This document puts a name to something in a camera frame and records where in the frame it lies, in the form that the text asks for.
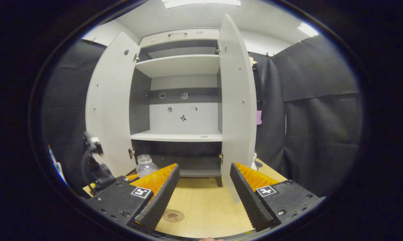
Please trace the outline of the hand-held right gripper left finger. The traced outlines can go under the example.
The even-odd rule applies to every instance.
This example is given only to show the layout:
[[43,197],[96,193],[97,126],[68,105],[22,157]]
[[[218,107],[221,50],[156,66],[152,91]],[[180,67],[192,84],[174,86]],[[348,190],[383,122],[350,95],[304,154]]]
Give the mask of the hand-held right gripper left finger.
[[123,226],[154,231],[163,216],[180,178],[177,163],[145,177],[116,178],[88,199],[88,206]]

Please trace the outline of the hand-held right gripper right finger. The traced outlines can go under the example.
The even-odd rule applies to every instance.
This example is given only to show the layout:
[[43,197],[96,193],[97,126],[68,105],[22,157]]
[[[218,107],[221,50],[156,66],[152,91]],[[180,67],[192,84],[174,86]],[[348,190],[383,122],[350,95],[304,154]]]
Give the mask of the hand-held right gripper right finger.
[[239,163],[232,163],[229,175],[257,232],[293,221],[325,200],[293,180],[279,182]]

